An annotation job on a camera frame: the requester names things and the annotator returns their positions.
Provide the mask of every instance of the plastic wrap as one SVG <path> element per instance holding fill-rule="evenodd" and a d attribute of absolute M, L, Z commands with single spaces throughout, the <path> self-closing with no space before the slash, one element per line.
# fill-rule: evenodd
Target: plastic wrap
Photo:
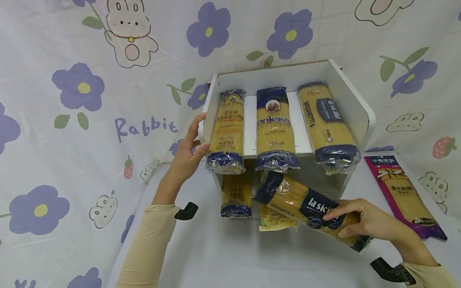
<path fill-rule="evenodd" d="M 256 170 L 299 169 L 285 89 L 274 87 L 256 93 Z"/>
<path fill-rule="evenodd" d="M 250 171 L 240 175 L 224 175 L 221 216 L 252 218 L 251 188 Z"/>
<path fill-rule="evenodd" d="M 238 175 L 246 171 L 243 164 L 244 96 L 245 91 L 241 89 L 221 94 L 206 163 L 206 169 L 210 172 Z"/>
<path fill-rule="evenodd" d="M 279 231 L 290 227 L 297 229 L 297 221 L 272 210 L 266 205 L 261 206 L 259 231 Z"/>
<path fill-rule="evenodd" d="M 433 237 L 447 240 L 394 156 L 367 156 L 365 160 L 397 219 L 421 239 Z"/>
<path fill-rule="evenodd" d="M 352 169 L 361 155 L 325 83 L 300 86 L 298 98 L 316 162 L 325 168 L 327 175 Z"/>
<path fill-rule="evenodd" d="M 360 252 L 372 239 L 365 235 L 339 238 L 338 233 L 344 227 L 360 222 L 360 214 L 351 212 L 328 221 L 323 220 L 323 216 L 339 204 L 286 174 L 266 172 L 254 199 L 312 229 L 335 237 L 355 251 Z"/>

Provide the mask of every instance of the right hand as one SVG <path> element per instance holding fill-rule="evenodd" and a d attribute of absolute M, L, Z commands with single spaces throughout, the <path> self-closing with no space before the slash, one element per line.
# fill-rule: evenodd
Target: right hand
<path fill-rule="evenodd" d="M 415 234 L 407 225 L 365 199 L 337 200 L 336 202 L 340 205 L 330 210 L 323 217 L 324 220 L 330 220 L 353 211 L 360 213 L 360 222 L 343 228 L 338 234 L 340 238 L 368 235 L 373 238 L 394 242 Z"/>

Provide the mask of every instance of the left hand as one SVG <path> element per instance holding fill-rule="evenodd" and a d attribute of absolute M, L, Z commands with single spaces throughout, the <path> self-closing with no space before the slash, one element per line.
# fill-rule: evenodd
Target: left hand
<path fill-rule="evenodd" d="M 198 136 L 199 122 L 205 119 L 206 113 L 197 115 L 187 131 L 187 135 L 179 143 L 179 147 L 176 151 L 176 156 L 171 164 L 168 173 L 174 175 L 174 178 L 184 183 L 189 179 L 197 170 L 200 160 L 210 150 L 211 143 L 205 142 L 200 145 L 200 140 L 194 140 Z M 197 151 L 192 152 L 192 149 L 196 146 Z"/>

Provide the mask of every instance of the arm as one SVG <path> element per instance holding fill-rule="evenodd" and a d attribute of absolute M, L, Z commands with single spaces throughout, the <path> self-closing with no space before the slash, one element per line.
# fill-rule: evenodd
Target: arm
<path fill-rule="evenodd" d="M 162 178 L 152 204 L 146 208 L 141 225 L 136 232 L 123 264 L 116 288 L 157 288 L 166 247 L 176 225 L 174 218 L 179 208 L 174 205 L 182 184 L 197 170 L 200 160 L 210 148 L 203 143 L 194 154 L 192 149 L 199 144 L 198 125 L 205 114 L 195 117 L 184 140 L 179 144 L 171 167 Z"/>
<path fill-rule="evenodd" d="M 357 211 L 360 222 L 342 229 L 338 236 L 369 235 L 388 240 L 402 256 L 402 266 L 415 278 L 411 288 L 456 288 L 458 285 L 448 272 L 437 263 L 419 236 L 404 223 L 364 199 L 339 200 L 337 208 L 329 211 L 324 220 Z"/>

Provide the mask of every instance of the spaghetti package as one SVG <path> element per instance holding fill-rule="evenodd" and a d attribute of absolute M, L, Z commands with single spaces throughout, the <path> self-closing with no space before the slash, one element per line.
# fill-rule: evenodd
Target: spaghetti package
<path fill-rule="evenodd" d="M 286 174 L 266 172 L 254 199 L 291 219 L 304 222 L 312 229 L 335 237 L 355 251 L 360 252 L 372 239 L 365 235 L 339 238 L 338 233 L 344 227 L 360 222 L 360 214 L 351 212 L 323 220 L 323 216 L 339 204 Z"/>
<path fill-rule="evenodd" d="M 256 93 L 256 170 L 283 173 L 299 169 L 285 89 L 274 87 Z"/>
<path fill-rule="evenodd" d="M 246 170 L 243 165 L 244 96 L 244 90 L 229 90 L 221 94 L 206 163 L 210 172 L 238 175 Z"/>
<path fill-rule="evenodd" d="M 410 227 L 421 239 L 433 237 L 447 240 L 442 228 L 424 206 L 394 156 L 367 156 L 365 161 L 397 219 Z"/>
<path fill-rule="evenodd" d="M 353 168 L 361 155 L 327 86 L 322 82 L 302 85 L 298 98 L 317 163 L 327 175 Z"/>
<path fill-rule="evenodd" d="M 290 227 L 297 229 L 297 221 L 290 219 L 265 205 L 261 206 L 259 231 L 279 231 Z"/>
<path fill-rule="evenodd" d="M 240 175 L 224 175 L 221 216 L 252 218 L 251 187 L 249 171 Z"/>

